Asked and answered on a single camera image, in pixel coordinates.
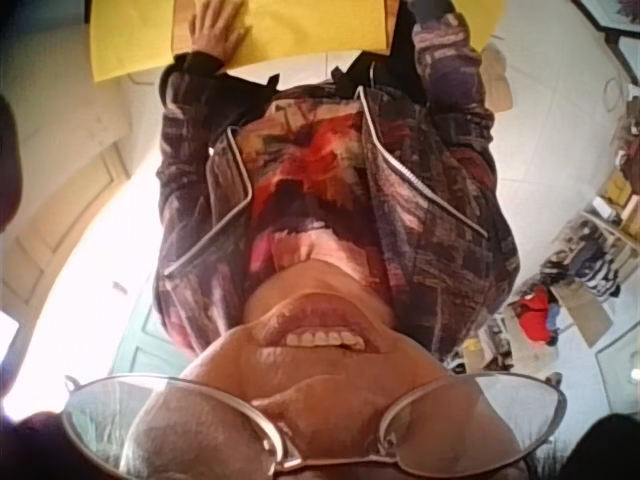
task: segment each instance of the lip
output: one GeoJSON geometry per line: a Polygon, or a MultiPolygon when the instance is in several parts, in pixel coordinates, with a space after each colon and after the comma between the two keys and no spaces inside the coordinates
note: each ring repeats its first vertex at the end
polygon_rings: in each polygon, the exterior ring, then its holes
{"type": "Polygon", "coordinates": [[[333,295],[309,294],[283,304],[269,314],[256,332],[264,346],[284,346],[287,335],[313,329],[347,330],[360,336],[364,350],[355,353],[381,353],[384,349],[376,327],[351,301],[333,295]]]}

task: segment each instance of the table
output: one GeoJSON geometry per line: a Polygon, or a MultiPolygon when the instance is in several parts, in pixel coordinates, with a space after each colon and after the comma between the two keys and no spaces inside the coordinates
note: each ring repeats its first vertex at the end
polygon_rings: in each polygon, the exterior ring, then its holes
{"type": "MultiPolygon", "coordinates": [[[[385,0],[387,11],[387,53],[391,48],[393,31],[401,0],[385,0]]],[[[191,49],[189,38],[189,19],[195,10],[194,0],[176,0],[173,16],[172,50],[174,55],[188,52],[191,49]]]]}

